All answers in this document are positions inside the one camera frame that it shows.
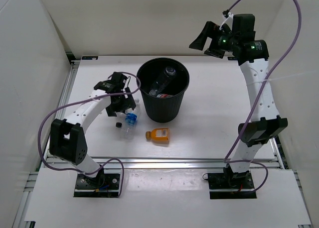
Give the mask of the blue label Aquafina bottle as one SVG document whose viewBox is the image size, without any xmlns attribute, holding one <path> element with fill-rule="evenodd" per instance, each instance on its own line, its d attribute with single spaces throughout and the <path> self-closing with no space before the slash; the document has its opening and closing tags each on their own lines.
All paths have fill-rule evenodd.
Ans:
<svg viewBox="0 0 319 228">
<path fill-rule="evenodd" d="M 122 125 L 122 137 L 125 140 L 132 140 L 135 134 L 135 128 L 140 117 L 140 100 L 134 99 L 136 107 L 134 109 L 129 108 L 125 111 L 124 123 Z"/>
</svg>

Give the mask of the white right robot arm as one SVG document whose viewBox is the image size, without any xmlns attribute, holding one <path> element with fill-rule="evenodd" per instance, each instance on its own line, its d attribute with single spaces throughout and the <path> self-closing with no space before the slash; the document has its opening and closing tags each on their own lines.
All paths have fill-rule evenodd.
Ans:
<svg viewBox="0 0 319 228">
<path fill-rule="evenodd" d="M 203 50 L 206 40 L 211 43 L 206 55 L 223 58 L 225 52 L 235 57 L 244 75 L 251 110 L 246 121 L 238 126 L 238 137 L 225 157 L 224 183 L 237 187 L 249 172 L 250 164 L 264 144 L 288 125 L 276 108 L 270 83 L 269 53 L 264 40 L 255 40 L 254 26 L 206 22 L 191 49 Z"/>
</svg>

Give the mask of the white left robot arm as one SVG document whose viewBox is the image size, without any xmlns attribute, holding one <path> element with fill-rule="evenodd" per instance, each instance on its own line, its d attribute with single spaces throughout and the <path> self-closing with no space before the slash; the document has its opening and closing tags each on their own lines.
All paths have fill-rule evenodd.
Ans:
<svg viewBox="0 0 319 228">
<path fill-rule="evenodd" d="M 104 172 L 87 153 L 85 133 L 103 110 L 108 116 L 116 116 L 134 109 L 136 103 L 129 87 L 111 86 L 95 88 L 88 99 L 78 104 L 80 106 L 69 116 L 51 123 L 49 153 L 72 165 L 72 169 L 82 173 L 93 188 L 100 188 L 105 181 Z"/>
</svg>

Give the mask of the clear unlabelled plastic bottle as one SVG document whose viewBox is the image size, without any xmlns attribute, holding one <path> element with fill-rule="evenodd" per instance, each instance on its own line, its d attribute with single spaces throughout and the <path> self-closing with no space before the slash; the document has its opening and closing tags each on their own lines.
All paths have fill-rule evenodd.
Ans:
<svg viewBox="0 0 319 228">
<path fill-rule="evenodd" d="M 149 91 L 149 95 L 156 97 L 160 94 L 169 83 L 177 76 L 177 71 L 171 66 L 165 67 L 159 76 L 152 83 Z"/>
</svg>

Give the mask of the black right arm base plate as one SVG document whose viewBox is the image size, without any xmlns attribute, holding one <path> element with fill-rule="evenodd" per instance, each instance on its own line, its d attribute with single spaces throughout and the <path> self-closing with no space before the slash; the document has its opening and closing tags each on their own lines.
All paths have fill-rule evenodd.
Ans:
<svg viewBox="0 0 319 228">
<path fill-rule="evenodd" d="M 203 180 L 208 182 L 211 200 L 256 199 L 255 186 L 249 172 L 239 181 L 229 182 L 224 173 L 204 173 Z"/>
</svg>

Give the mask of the red label plastic bottle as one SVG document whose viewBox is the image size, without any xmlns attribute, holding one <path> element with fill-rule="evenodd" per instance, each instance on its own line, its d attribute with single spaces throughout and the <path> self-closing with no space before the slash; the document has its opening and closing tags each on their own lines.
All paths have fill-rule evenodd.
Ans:
<svg viewBox="0 0 319 228">
<path fill-rule="evenodd" d="M 160 98 L 160 99 L 164 99 L 164 98 L 172 98 L 173 95 L 170 95 L 170 94 L 158 94 L 156 97 Z"/>
</svg>

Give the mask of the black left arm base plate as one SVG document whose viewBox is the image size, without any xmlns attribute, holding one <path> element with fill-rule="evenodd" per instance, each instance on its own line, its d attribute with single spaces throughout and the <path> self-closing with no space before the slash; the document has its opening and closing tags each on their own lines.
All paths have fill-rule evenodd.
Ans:
<svg viewBox="0 0 319 228">
<path fill-rule="evenodd" d="M 75 198 L 117 198 L 120 191 L 121 174 L 106 173 L 97 180 L 78 174 L 73 197 Z"/>
</svg>

